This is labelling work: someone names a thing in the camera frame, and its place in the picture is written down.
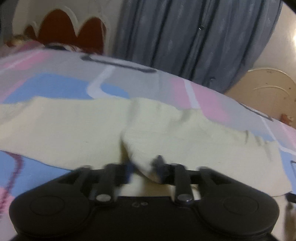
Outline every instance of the metal screw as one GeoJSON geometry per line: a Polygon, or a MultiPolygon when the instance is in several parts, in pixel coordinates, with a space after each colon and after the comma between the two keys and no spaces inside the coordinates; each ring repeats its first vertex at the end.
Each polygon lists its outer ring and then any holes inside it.
{"type": "Polygon", "coordinates": [[[100,202],[108,202],[111,200],[111,196],[108,194],[100,194],[100,195],[96,196],[96,200],[98,200],[100,202]]]}
{"type": "Polygon", "coordinates": [[[193,196],[190,194],[180,194],[177,198],[181,202],[190,202],[193,200],[193,196]]]}

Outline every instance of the headboard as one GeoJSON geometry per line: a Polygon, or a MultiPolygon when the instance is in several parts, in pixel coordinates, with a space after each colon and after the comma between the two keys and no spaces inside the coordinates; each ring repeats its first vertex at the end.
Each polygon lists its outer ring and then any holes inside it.
{"type": "Polygon", "coordinates": [[[19,0],[13,34],[110,55],[123,0],[19,0]]]}

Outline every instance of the cream towel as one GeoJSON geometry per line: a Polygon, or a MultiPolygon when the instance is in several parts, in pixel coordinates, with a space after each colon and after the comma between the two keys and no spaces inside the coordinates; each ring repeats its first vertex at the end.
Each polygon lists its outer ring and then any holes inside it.
{"type": "Polygon", "coordinates": [[[201,110],[177,110],[157,101],[107,98],[34,98],[0,105],[0,149],[46,164],[102,168],[130,160],[146,176],[151,161],[188,169],[208,166],[271,196],[291,190],[275,142],[226,128],[201,110]]]}

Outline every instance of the cream door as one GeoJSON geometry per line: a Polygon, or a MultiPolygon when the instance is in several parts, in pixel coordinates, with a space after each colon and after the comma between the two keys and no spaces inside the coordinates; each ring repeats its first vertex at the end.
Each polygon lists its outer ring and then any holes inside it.
{"type": "Polygon", "coordinates": [[[225,95],[277,120],[282,114],[293,117],[296,127],[296,84],[282,71],[249,70],[225,95]]]}

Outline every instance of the gray curtain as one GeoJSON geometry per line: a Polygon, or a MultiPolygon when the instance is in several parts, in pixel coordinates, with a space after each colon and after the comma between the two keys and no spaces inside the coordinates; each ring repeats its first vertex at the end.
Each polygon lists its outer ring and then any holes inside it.
{"type": "Polygon", "coordinates": [[[12,20],[19,0],[0,0],[0,46],[12,36],[12,20]]]}
{"type": "Polygon", "coordinates": [[[113,56],[225,92],[267,44],[280,0],[124,0],[113,56]]]}

